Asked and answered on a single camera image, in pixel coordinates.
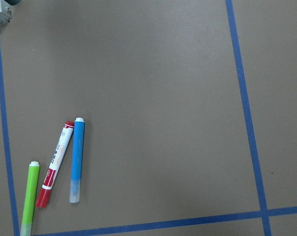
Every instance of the blue marker barrel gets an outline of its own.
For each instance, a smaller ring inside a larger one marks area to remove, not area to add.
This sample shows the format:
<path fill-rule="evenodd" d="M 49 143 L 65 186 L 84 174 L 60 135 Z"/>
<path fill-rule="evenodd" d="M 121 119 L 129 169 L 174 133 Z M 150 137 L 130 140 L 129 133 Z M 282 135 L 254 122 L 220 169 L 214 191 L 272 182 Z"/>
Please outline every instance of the blue marker barrel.
<path fill-rule="evenodd" d="M 73 135 L 72 169 L 69 198 L 70 203 L 78 203 L 80 201 L 84 127 L 84 120 L 82 118 L 76 118 L 76 120 L 74 121 Z"/>

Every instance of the metal object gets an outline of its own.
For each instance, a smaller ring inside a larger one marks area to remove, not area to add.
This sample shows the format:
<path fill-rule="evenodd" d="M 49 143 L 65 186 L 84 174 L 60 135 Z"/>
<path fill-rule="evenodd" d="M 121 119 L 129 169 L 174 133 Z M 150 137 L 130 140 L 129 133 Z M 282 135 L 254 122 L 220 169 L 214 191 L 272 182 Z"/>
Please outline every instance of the metal object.
<path fill-rule="evenodd" d="M 4 1 L 0 0 L 0 24 L 8 23 L 11 19 L 11 8 L 10 5 Z"/>

